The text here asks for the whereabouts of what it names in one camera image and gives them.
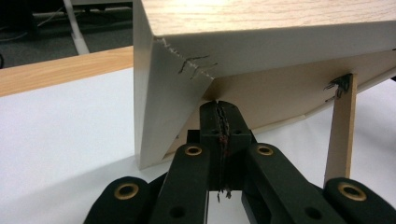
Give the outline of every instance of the white surface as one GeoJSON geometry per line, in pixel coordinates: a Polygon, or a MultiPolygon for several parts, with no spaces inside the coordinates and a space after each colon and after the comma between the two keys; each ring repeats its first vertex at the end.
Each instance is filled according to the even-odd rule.
{"type": "MultiPolygon", "coordinates": [[[[396,206],[396,83],[360,93],[352,178],[396,206]]],[[[0,98],[0,223],[82,223],[105,186],[125,175],[147,181],[169,163],[138,171],[133,70],[0,98]]],[[[332,109],[257,135],[321,186],[332,109]]],[[[248,223],[240,194],[211,193],[208,223],[248,223]]]]}

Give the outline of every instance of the crack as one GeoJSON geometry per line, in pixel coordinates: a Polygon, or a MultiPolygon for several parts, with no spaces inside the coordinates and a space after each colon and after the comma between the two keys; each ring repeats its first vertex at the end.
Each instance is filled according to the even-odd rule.
{"type": "Polygon", "coordinates": [[[185,70],[186,66],[188,65],[189,67],[192,67],[194,69],[194,72],[191,76],[190,79],[196,78],[198,75],[204,75],[205,77],[209,77],[210,79],[215,79],[212,77],[207,70],[213,68],[214,66],[218,65],[218,63],[213,63],[213,64],[208,64],[208,65],[199,65],[195,61],[208,58],[210,55],[206,56],[200,56],[200,57],[184,57],[180,52],[173,48],[169,43],[166,42],[165,38],[163,37],[154,37],[154,41],[161,43],[166,49],[168,49],[171,53],[175,54],[178,58],[181,58],[184,63],[182,64],[180,70],[178,71],[179,74],[183,73],[185,70]]]}

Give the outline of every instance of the gray floor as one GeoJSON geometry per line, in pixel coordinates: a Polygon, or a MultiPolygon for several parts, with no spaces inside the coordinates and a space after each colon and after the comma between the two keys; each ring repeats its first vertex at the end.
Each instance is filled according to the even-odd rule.
{"type": "MultiPolygon", "coordinates": [[[[77,9],[75,14],[90,52],[132,46],[131,8],[119,7],[91,12],[77,9]]],[[[35,14],[35,20],[40,23],[51,15],[53,13],[35,14]]],[[[3,55],[5,68],[78,55],[70,35],[69,20],[62,12],[38,27],[37,35],[29,34],[16,40],[4,41],[23,32],[0,29],[0,54],[3,55]]]]}

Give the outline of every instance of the wire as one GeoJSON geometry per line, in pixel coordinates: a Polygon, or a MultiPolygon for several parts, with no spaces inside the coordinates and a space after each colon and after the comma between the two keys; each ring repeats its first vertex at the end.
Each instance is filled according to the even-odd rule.
{"type": "Polygon", "coordinates": [[[27,32],[23,32],[22,34],[14,36],[14,37],[11,37],[11,38],[0,39],[0,42],[7,42],[7,41],[11,41],[11,40],[17,40],[17,39],[20,39],[20,38],[26,36],[27,34],[28,34],[27,32]]]}
{"type": "Polygon", "coordinates": [[[54,12],[48,19],[46,19],[46,20],[40,22],[40,23],[37,25],[37,27],[40,27],[40,26],[44,25],[45,23],[49,22],[50,20],[52,20],[52,19],[56,16],[56,14],[58,14],[58,12],[60,12],[62,9],[64,9],[64,6],[63,6],[63,7],[60,7],[60,8],[59,8],[56,12],[54,12]]]}

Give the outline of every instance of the black plastic part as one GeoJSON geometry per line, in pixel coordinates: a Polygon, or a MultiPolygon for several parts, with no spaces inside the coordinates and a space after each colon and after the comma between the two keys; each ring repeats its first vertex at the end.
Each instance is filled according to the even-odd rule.
{"type": "Polygon", "coordinates": [[[200,143],[200,133],[199,130],[188,130],[187,143],[200,143]]]}
{"type": "Polygon", "coordinates": [[[345,223],[278,148],[253,144],[246,165],[272,223],[345,223]]]}
{"type": "Polygon", "coordinates": [[[149,184],[136,177],[123,177],[111,182],[93,204],[84,224],[140,224],[147,223],[150,208],[149,184]],[[136,195],[127,200],[116,198],[115,191],[122,184],[136,184],[136,195]]]}
{"type": "Polygon", "coordinates": [[[245,158],[252,134],[238,107],[222,101],[206,103],[200,107],[200,125],[200,142],[211,150],[210,190],[241,190],[246,172],[241,158],[245,158]]]}
{"type": "Polygon", "coordinates": [[[210,148],[209,190],[220,190],[220,142],[221,128],[217,103],[209,102],[200,107],[200,143],[210,148]]]}
{"type": "Polygon", "coordinates": [[[242,190],[242,205],[244,205],[250,224],[271,223],[271,212],[262,199],[259,190],[249,175],[246,176],[242,190]]]}
{"type": "Polygon", "coordinates": [[[186,144],[180,147],[163,183],[149,223],[206,223],[209,165],[209,150],[202,145],[186,144]]]}
{"type": "Polygon", "coordinates": [[[396,223],[395,209],[380,196],[357,181],[347,178],[331,179],[326,183],[323,196],[348,223],[396,223]],[[361,199],[364,197],[360,192],[353,188],[348,189],[348,187],[346,187],[346,192],[344,191],[343,194],[340,190],[342,186],[353,186],[360,189],[365,194],[365,200],[359,201],[353,199],[354,197],[352,199],[348,198],[345,194],[348,195],[349,190],[349,194],[358,196],[358,199],[359,197],[361,199]]]}

